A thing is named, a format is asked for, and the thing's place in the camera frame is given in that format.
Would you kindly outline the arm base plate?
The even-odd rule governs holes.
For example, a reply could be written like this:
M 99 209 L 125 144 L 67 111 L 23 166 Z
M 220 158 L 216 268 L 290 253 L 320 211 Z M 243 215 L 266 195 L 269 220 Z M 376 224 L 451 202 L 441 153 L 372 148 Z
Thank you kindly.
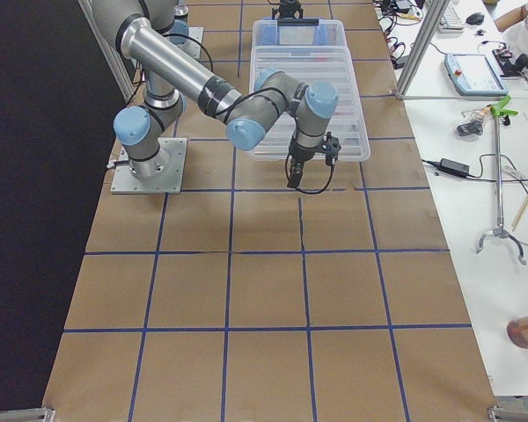
M 144 162 L 132 160 L 121 147 L 114 166 L 113 194 L 180 194 L 187 157 L 187 138 L 158 138 L 158 154 Z
M 195 60 L 199 61 L 202 57 L 203 32 L 203 27 L 189 27 L 187 35 L 178 34 L 174 35 L 174 38 L 180 39 L 178 47 L 181 50 L 193 57 Z

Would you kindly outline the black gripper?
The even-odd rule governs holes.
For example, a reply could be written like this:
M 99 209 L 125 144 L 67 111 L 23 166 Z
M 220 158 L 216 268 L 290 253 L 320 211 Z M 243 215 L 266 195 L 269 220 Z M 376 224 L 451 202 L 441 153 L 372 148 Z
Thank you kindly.
M 329 167 L 334 167 L 341 150 L 341 143 L 331 132 L 326 132 L 320 139 L 317 139 L 311 147 L 292 141 L 290 144 L 290 167 L 287 171 L 287 187 L 299 187 L 304 174 L 304 164 L 310 161 L 315 154 L 323 154 L 325 163 Z
M 272 18 L 303 18 L 304 9 L 299 0 L 280 0 L 272 3 Z

